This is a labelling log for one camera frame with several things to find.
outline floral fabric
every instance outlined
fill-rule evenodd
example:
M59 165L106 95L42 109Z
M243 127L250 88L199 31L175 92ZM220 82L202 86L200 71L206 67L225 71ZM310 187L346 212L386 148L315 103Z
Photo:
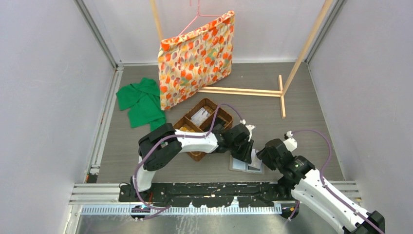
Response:
M235 13L179 37L161 41L161 109L167 110L231 73Z

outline wooden beam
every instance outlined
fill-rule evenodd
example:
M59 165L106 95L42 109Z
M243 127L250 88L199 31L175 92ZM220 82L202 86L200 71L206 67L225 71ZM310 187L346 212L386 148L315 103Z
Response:
M156 8L155 0L150 0L150 7L152 8L153 19L155 20L159 41L162 41L164 39L164 35L162 33L161 21L159 20L159 14L158 14L158 9Z
M266 93L266 94L281 94L278 90L263 90L263 89L239 89L239 88L225 88L225 87L210 87L205 86L202 90L217 90L217 91L234 91L234 92L249 92L249 93Z
M281 77L281 75L278 76L278 86L280 87L280 90L282 92L283 88L282 88L282 77ZM284 96L283 95L280 96L280 108L281 108L281 118L285 118L286 114L285 114L285 103L284 103Z
M220 90L208 90L208 89L200 89L200 90L198 90L198 92L200 92L200 93L211 93L211 94L238 94L238 95L251 95L251 96L263 96L263 97L281 97L281 94L220 91Z
M301 49L300 55L297 58L296 63L294 64L293 69L291 70L290 75L288 76L287 82L285 83L284 89L282 91L282 96L285 95L287 92L288 87L290 87L291 82L293 81L293 78L298 70L298 67L300 66L302 60L304 59L304 56L307 54L308 49L311 46L311 43L314 40L314 37L316 36L317 32L319 31L319 28L321 26L321 23L323 19L325 18L328 9L331 6L331 3L333 0L325 0L323 7L320 10L319 16L317 16L316 21L314 22L313 28L311 29L310 35L308 35L307 41L305 42L303 48Z

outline green cloth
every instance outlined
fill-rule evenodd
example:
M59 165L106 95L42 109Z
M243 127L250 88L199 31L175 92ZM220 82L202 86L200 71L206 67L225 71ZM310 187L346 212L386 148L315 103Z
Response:
M166 123L159 95L158 84L148 78L143 78L139 84L126 85L116 93L119 109L123 111L130 108L128 116L131 127L136 128L149 123L151 131Z

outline clothes hanger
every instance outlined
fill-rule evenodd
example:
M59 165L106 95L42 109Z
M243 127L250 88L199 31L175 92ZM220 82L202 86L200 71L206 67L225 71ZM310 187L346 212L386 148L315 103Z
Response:
M188 24L187 27L185 27L185 28L182 30L182 32L178 35L178 37L179 37L180 35L182 35L182 34L184 33L184 31L187 30L187 29L191 26L191 24L194 23L194 21L196 20L196 18L198 18L199 16L201 16L201 17L220 17L220 16L216 16L216 15L202 15L201 13L199 13L199 6L200 6L200 0L198 0L198 7L197 7L197 11L196 11L196 16L195 16L195 18L191 21L191 23Z

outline brown woven basket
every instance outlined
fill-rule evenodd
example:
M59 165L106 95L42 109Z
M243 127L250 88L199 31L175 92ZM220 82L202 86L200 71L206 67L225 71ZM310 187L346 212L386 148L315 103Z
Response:
M196 126L191 121L191 117L202 107L210 113L210 116L204 122L202 122L200 126ZM186 113L177 123L175 123L173 127L175 129L187 132L205 132L202 129L205 129L212 124L212 119L214 117L215 110L217 109L217 107L218 105L215 104L213 101L211 101L208 98L204 98L198 104L196 104L190 111L188 111L188 113ZM217 118L220 118L225 122L225 130L232 128L233 118L228 112L226 112L222 108L218 110ZM207 154L204 152L188 152L188 155L195 161L199 161Z

